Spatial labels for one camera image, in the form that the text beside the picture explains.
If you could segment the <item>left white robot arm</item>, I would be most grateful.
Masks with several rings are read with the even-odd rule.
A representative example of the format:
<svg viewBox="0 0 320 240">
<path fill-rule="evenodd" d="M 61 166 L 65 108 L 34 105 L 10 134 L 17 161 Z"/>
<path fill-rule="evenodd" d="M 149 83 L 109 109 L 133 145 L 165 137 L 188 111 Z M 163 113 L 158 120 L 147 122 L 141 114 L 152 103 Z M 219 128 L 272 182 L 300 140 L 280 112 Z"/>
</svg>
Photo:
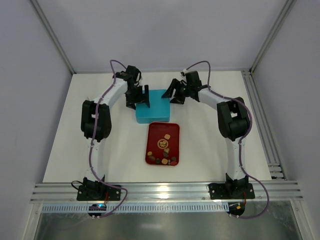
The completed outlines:
<svg viewBox="0 0 320 240">
<path fill-rule="evenodd" d="M 82 103 L 80 129 L 88 143 L 88 170 L 86 179 L 110 186 L 105 182 L 104 147 L 112 130 L 111 109 L 121 96 L 126 107 L 135 110 L 138 104 L 151 107 L 149 86 L 140 84 L 141 71 L 128 65 L 124 71 L 113 72 L 111 85 L 94 100 Z"/>
</svg>

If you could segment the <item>red rectangular tray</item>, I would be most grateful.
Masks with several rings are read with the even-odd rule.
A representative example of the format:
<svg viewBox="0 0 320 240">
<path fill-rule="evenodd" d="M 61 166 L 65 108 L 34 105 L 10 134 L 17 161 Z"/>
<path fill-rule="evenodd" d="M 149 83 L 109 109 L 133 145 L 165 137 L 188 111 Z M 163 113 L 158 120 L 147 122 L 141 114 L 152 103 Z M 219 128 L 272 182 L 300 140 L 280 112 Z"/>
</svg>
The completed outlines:
<svg viewBox="0 0 320 240">
<path fill-rule="evenodd" d="M 169 134 L 170 139 L 165 139 L 165 135 Z M 163 155 L 164 149 L 169 148 L 168 157 Z M 148 152 L 152 152 L 155 159 L 160 159 L 160 163 L 156 160 L 150 160 Z M 162 159 L 167 159 L 167 164 L 162 164 Z M 145 162 L 148 165 L 175 167 L 180 161 L 180 126 L 170 122 L 152 122 L 148 126 Z"/>
</svg>

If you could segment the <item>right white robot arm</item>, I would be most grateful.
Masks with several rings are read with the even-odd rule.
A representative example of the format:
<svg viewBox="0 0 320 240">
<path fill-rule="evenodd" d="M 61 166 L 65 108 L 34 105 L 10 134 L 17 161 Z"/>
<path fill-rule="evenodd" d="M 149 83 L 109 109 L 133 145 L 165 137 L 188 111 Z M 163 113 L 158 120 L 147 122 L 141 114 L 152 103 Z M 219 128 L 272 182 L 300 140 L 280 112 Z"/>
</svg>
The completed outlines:
<svg viewBox="0 0 320 240">
<path fill-rule="evenodd" d="M 218 130 L 227 145 L 227 172 L 225 183 L 213 190 L 222 190 L 229 198 L 241 198 L 249 188 L 245 170 L 245 138 L 252 129 L 252 117 L 241 97 L 232 98 L 217 93 L 207 83 L 202 84 L 197 71 L 182 72 L 182 80 L 174 78 L 161 96 L 172 104 L 183 105 L 186 98 L 203 103 L 217 112 Z"/>
</svg>

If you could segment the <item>teal tin box with cups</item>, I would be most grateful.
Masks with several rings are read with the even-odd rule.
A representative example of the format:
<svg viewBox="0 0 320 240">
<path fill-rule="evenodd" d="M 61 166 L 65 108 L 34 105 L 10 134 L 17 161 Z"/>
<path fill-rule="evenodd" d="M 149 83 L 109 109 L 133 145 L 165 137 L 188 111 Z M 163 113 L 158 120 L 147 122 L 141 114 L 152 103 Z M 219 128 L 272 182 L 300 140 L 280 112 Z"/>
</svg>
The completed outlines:
<svg viewBox="0 0 320 240">
<path fill-rule="evenodd" d="M 153 111 L 135 111 L 135 117 L 138 124 L 150 124 L 153 122 L 169 122 L 170 112 L 153 112 Z"/>
</svg>

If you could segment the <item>teal tin lid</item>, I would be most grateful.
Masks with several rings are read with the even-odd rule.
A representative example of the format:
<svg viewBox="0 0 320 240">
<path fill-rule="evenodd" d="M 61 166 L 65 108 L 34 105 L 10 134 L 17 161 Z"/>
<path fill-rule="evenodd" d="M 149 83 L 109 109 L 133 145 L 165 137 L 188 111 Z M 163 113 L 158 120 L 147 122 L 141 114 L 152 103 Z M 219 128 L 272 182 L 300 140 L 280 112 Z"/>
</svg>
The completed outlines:
<svg viewBox="0 0 320 240">
<path fill-rule="evenodd" d="M 144 103 L 136 105 L 136 110 L 139 111 L 150 111 L 150 112 L 170 112 L 170 99 L 162 98 L 165 89 L 151 89 L 149 90 L 149 102 L 150 108 L 148 108 Z"/>
</svg>

